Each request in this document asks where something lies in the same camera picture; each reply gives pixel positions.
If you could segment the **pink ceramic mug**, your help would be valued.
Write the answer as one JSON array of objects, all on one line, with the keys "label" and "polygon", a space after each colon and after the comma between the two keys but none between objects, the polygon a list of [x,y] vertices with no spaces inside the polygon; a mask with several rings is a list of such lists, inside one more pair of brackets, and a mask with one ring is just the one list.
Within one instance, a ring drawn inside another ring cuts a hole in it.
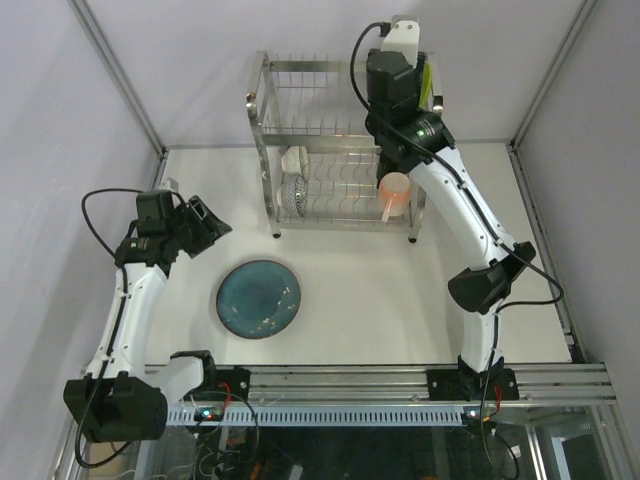
[{"label": "pink ceramic mug", "polygon": [[386,174],[378,188],[381,221],[387,223],[391,217],[402,216],[409,206],[411,195],[412,183],[407,175],[399,172]]}]

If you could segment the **blue glazed ceramic plate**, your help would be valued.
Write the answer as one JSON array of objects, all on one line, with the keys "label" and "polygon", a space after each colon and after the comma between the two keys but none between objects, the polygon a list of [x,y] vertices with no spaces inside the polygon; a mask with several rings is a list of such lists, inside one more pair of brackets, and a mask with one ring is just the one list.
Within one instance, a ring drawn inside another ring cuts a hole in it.
[{"label": "blue glazed ceramic plate", "polygon": [[222,280],[215,312],[222,326],[247,340],[277,335],[296,318],[302,289],[295,274],[272,260],[243,263]]}]

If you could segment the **dark blue patterned bowl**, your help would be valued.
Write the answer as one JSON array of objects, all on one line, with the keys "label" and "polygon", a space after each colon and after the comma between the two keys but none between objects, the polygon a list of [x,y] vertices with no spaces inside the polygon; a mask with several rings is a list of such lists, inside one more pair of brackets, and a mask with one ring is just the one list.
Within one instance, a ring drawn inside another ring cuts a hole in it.
[{"label": "dark blue patterned bowl", "polygon": [[285,180],[276,192],[279,206],[289,215],[304,217],[307,211],[308,183],[301,175]]}]

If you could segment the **black mug cream inside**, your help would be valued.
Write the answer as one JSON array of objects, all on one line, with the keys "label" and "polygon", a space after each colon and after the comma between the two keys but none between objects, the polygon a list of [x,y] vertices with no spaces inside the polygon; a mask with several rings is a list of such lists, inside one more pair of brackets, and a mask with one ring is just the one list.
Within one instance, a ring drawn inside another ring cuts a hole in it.
[{"label": "black mug cream inside", "polygon": [[377,187],[380,187],[382,179],[389,173],[397,171],[397,163],[385,153],[379,155],[376,171]]}]

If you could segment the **lime green plate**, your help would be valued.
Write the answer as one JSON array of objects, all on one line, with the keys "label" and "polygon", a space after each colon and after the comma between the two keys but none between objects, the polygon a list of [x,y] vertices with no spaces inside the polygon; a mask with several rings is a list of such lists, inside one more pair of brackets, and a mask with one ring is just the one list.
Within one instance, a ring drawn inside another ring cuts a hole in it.
[{"label": "lime green plate", "polygon": [[432,87],[432,71],[428,62],[424,63],[422,74],[422,85],[419,99],[419,106],[421,109],[426,110],[428,108],[428,99]]}]

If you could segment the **teal patterned white bowl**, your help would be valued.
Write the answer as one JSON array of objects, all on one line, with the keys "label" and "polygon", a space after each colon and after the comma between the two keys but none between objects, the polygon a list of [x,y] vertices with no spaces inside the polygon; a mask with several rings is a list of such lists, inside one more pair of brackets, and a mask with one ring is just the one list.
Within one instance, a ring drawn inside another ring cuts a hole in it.
[{"label": "teal patterned white bowl", "polygon": [[307,148],[304,146],[289,147],[281,157],[281,167],[284,174],[299,175],[307,181],[311,169]]}]

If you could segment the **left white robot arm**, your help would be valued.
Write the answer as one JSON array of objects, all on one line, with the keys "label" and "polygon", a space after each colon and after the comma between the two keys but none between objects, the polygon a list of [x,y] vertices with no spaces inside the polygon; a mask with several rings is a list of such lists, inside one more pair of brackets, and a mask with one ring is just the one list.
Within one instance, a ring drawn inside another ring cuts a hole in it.
[{"label": "left white robot arm", "polygon": [[67,381],[63,400],[91,443],[156,440],[168,408],[215,374],[207,350],[181,351],[154,374],[145,358],[153,313],[179,254],[195,258],[231,227],[198,197],[139,191],[137,217],[112,251],[114,296],[100,344],[82,378]]}]

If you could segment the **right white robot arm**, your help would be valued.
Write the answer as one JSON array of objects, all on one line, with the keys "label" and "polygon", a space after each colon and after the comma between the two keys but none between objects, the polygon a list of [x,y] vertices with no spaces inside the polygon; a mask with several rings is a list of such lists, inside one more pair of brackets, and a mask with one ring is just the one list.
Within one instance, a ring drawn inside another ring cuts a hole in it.
[{"label": "right white robot arm", "polygon": [[380,174],[403,173],[424,190],[466,257],[447,288],[464,312],[454,387],[472,399],[502,376],[498,310],[536,252],[530,242],[516,242],[481,198],[442,119],[420,107],[419,80],[402,53],[371,50],[365,128],[381,149]]}]

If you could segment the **stainless steel dish rack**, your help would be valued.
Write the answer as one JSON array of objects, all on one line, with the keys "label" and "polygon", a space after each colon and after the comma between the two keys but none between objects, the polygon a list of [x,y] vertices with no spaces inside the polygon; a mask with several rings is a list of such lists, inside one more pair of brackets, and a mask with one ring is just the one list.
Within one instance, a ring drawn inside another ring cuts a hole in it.
[{"label": "stainless steel dish rack", "polygon": [[[349,75],[365,84],[362,62],[281,58],[259,51],[249,75],[245,106],[257,149],[271,234],[285,229],[401,231],[416,242],[426,195],[416,189],[409,208],[387,223],[380,219],[376,171],[379,149],[364,127],[365,111]],[[291,146],[310,159],[307,211],[287,214],[276,192],[288,179],[281,157]]]}]

